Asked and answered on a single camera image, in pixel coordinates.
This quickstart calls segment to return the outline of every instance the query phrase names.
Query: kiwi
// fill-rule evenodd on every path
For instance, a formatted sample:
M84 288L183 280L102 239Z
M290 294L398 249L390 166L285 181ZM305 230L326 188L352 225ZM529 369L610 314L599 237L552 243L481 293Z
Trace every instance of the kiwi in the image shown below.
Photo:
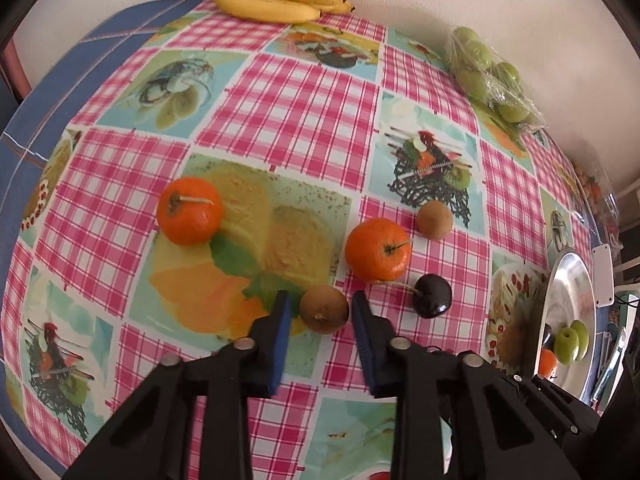
M312 332L332 334L349 319L349 303L344 294L329 285L315 285L300 299L300 318Z
M471 184L471 172L466 168L453 166L444 173L442 180L453 189L464 191Z
M428 240L442 240L453 228L453 215L449 208L438 200L429 200L418 211L418 231Z

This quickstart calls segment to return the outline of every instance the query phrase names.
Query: green apple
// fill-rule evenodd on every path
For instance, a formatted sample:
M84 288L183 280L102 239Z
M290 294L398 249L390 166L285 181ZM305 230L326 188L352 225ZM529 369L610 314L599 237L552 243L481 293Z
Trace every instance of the green apple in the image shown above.
M580 348L580 338L578 333L571 327L565 326L556 334L554 341L554 354L563 365L567 366L578 357Z
M465 43L465 41L469 40L477 40L479 38L476 31L469 27L456 27L453 30L453 35L460 43Z
M482 41L469 40L462 46L465 53L465 64L472 70L488 70L491 66L491 49Z
M519 123L529 117L529 109L519 100L498 104L498 113L508 123Z
M507 63L506 61L498 63L498 65L495 67L495 72L500 80L506 85L508 85L511 80L515 81L516 83L520 82L520 73L511 63Z
M459 68L456 70L456 81L462 88L463 92L477 99L478 101L485 103L489 98L489 85L484 78L484 74L476 72L476 70L467 70L466 68Z
M585 327L584 323L579 319L575 319L574 322L571 323L571 328L577 332L578 339L580 340L577 359L582 359L586 355L587 348L589 347L589 333L587 332L587 327Z

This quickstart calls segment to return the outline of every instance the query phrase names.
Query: cable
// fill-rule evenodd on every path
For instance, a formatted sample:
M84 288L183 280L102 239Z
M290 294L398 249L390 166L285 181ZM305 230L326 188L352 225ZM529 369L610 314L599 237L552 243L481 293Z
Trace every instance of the cable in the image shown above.
M620 304L620 305L626 305L626 306L632 306L632 307L639 307L640 306L640 300L635 300L633 303L627 301L627 300L622 300L619 297L615 297L615 301L613 302L613 304Z

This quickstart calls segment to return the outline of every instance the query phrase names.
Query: metal plate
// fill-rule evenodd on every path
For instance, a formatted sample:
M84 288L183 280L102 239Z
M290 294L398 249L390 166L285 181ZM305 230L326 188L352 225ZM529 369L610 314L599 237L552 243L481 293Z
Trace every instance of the metal plate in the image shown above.
M542 332L545 323L555 335L574 319L584 323L589 334L586 355L568 366L558 363L555 384L580 398L589 377L596 332L595 299L589 272L583 260L570 248L558 256L551 272L543 304L537 305L529 319L529 331L523 353L522 372L533 376L538 370Z

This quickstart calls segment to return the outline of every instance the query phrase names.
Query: green fruit in plastic bag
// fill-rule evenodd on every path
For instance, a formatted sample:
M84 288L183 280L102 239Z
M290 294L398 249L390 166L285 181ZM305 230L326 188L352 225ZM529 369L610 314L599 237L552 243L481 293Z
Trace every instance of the green fruit in plastic bag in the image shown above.
M487 102L489 86L482 72L460 68L456 71L456 81L466 95L480 102Z
M519 101L498 104L498 113L508 123L519 123L529 117L529 109Z
M469 40L464 44L466 65L473 70L487 70L491 66L491 50L482 41Z
M520 73L511 63L506 61L498 63L495 68L495 74L500 78L500 81L508 85L511 81L516 83L520 82Z
M453 30L453 35L460 43L465 43L465 41L469 40L477 40L479 38L478 34L469 27L456 27Z

